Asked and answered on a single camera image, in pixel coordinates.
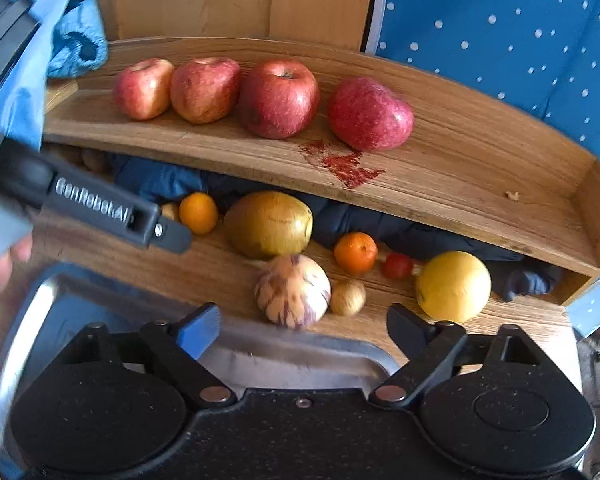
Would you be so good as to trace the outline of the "person's left hand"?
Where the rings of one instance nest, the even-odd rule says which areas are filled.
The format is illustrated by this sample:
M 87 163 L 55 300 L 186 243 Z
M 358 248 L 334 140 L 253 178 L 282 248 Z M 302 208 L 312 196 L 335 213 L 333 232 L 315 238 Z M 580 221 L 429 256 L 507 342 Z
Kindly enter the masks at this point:
M 12 276 L 14 263 L 25 263 L 30 260 L 32 247 L 33 237 L 31 234 L 28 234 L 0 256 L 0 293 L 6 288 Z

